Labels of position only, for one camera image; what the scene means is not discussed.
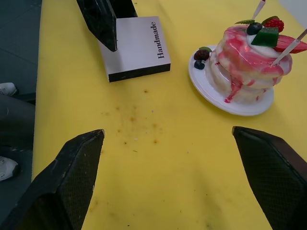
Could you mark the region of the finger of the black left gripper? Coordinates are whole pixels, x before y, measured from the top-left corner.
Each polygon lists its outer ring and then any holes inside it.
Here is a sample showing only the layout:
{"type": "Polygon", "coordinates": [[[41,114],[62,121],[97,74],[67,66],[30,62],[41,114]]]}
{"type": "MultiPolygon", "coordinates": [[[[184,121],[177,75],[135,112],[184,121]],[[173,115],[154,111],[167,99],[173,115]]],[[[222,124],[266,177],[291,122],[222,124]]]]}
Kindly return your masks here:
{"type": "Polygon", "coordinates": [[[77,0],[90,32],[110,51],[117,51],[116,16],[108,0],[77,0]]]}
{"type": "Polygon", "coordinates": [[[110,0],[116,18],[138,17],[132,0],[110,0]]]}

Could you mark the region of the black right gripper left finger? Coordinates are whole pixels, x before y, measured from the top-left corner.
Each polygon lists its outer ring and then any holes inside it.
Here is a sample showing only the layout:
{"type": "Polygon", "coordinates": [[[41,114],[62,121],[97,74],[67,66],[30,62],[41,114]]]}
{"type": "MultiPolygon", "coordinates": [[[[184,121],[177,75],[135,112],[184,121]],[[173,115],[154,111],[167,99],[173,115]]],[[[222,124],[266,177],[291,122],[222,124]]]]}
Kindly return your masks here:
{"type": "Polygon", "coordinates": [[[104,137],[104,130],[98,129],[67,141],[31,182],[0,228],[80,230],[93,196],[104,137]]]}

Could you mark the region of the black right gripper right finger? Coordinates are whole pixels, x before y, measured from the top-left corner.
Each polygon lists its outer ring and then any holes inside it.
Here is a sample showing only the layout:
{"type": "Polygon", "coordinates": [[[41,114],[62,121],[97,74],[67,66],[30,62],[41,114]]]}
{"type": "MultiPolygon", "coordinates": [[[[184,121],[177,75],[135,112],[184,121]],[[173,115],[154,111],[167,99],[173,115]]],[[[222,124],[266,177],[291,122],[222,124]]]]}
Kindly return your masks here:
{"type": "Polygon", "coordinates": [[[274,230],[307,228],[307,163],[282,138],[235,126],[249,186],[274,230]]]}

